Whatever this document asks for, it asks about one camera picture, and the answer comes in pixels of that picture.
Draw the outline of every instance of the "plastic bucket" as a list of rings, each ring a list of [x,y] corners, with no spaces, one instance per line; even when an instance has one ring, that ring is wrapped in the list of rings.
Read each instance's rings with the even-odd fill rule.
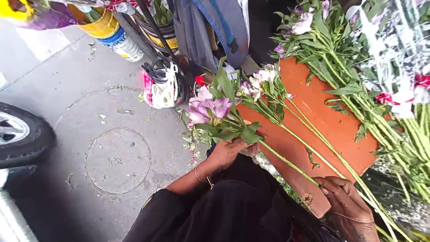
[[[128,61],[136,62],[143,57],[143,52],[140,50],[139,46],[127,36],[124,29],[121,27],[119,27],[112,36],[97,40]]]
[[[155,33],[154,29],[149,25],[149,23],[147,23],[140,16],[137,16],[136,19],[141,29],[143,30],[144,34],[146,35],[146,37],[154,44],[156,44],[158,47],[164,48],[163,43],[158,38],[157,34]],[[159,25],[158,28],[160,29],[161,34],[166,39],[166,42],[169,45],[169,47],[171,49],[177,49],[178,42],[176,40],[175,27],[173,26],[173,22],[165,25]]]
[[[88,35],[98,39],[108,38],[115,34],[120,24],[115,19],[112,11],[104,8],[97,8],[96,10],[101,14],[99,20],[87,25],[78,25],[78,27],[84,30]]]

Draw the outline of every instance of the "white flower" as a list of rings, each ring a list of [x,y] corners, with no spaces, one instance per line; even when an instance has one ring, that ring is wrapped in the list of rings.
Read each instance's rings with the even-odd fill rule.
[[[292,31],[294,34],[304,34],[306,32],[311,31],[310,25],[312,24],[313,19],[313,8],[309,8],[309,12],[304,12],[300,15],[300,21],[294,24]]]

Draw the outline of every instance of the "hand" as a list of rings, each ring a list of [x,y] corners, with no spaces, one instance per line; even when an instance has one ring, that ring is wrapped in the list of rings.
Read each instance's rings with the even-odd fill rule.
[[[329,200],[332,222],[348,242],[378,242],[372,211],[352,182],[339,177],[313,177]]]
[[[223,141],[220,140],[208,160],[212,164],[217,164],[223,169],[229,167],[236,159],[239,152],[246,149],[251,145],[247,144],[242,138],[235,138],[234,140]]]

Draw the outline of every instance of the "bangle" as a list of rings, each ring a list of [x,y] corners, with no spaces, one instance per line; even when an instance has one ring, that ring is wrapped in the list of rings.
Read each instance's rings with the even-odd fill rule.
[[[202,180],[197,176],[196,170],[197,170],[197,166],[194,168],[194,175],[196,175],[196,178],[197,178],[199,181],[204,182],[204,181],[202,181]]]

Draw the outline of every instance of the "wooden board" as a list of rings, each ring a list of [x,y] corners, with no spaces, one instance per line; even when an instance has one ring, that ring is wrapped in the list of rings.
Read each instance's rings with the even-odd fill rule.
[[[327,83],[313,76],[310,85],[306,86],[307,77],[310,74],[306,65],[296,64],[294,58],[289,58],[282,60],[280,67],[281,79],[286,86],[287,92],[295,96],[292,99],[295,104],[334,148],[341,153],[355,171],[358,174],[362,174],[376,159],[370,153],[376,151],[378,147],[374,137],[368,134],[367,138],[355,142],[356,132],[361,124],[360,121],[353,114],[345,115],[336,112],[324,104],[324,101],[328,99],[338,98],[323,92],[324,90],[332,90]],[[288,105],[291,110],[295,110],[290,103]],[[238,110],[244,119],[251,122],[260,122],[262,128],[259,130],[268,135],[267,144],[311,177],[336,175],[315,154],[312,157],[316,163],[320,164],[320,168],[312,169],[305,146],[287,131],[271,123],[263,115],[244,105],[239,105]],[[314,133],[306,128],[288,110],[285,109],[285,112],[283,123],[287,128],[318,151],[322,157],[335,166],[344,176],[351,181],[355,181],[336,155]],[[297,194],[303,200],[308,201],[308,207],[315,216],[322,217],[330,208],[330,204],[321,191],[270,151],[264,147],[262,147],[262,150]]]

